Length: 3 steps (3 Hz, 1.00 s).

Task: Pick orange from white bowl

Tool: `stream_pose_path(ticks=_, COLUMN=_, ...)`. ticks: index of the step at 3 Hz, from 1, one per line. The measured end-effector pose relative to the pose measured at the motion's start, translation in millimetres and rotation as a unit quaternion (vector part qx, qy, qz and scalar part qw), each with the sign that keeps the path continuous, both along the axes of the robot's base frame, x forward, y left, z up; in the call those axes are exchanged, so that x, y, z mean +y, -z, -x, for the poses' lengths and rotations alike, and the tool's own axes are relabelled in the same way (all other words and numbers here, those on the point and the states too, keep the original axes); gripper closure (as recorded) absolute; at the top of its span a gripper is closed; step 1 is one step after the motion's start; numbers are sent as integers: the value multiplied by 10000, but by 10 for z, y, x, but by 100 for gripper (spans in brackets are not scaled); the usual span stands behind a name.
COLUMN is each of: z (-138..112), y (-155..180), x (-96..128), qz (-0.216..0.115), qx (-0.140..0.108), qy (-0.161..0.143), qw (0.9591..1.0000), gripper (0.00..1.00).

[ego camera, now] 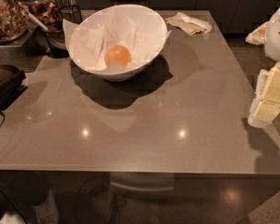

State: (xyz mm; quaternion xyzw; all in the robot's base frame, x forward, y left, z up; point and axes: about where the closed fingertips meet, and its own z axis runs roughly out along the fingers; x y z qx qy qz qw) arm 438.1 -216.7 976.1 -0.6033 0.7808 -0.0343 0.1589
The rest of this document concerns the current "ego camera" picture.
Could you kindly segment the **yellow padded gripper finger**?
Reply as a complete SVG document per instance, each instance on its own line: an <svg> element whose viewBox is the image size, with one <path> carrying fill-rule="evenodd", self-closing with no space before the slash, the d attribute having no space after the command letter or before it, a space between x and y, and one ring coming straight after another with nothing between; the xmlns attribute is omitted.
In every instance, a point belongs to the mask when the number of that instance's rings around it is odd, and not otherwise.
<svg viewBox="0 0 280 224"><path fill-rule="evenodd" d="M280 113L280 62L270 71L261 69L250 106L248 124L264 129Z"/></svg>
<svg viewBox="0 0 280 224"><path fill-rule="evenodd" d="M268 22L264 22L261 26L250 33L245 41L252 45L263 45L265 42L265 36L267 31Z"/></svg>

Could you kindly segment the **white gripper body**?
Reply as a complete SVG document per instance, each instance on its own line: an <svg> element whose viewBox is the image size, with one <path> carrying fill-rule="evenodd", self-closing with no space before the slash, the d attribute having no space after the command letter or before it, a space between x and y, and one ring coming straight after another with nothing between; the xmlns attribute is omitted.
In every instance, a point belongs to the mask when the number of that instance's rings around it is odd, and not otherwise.
<svg viewBox="0 0 280 224"><path fill-rule="evenodd" d="M280 8L269 20L264 48L267 57L280 62Z"/></svg>

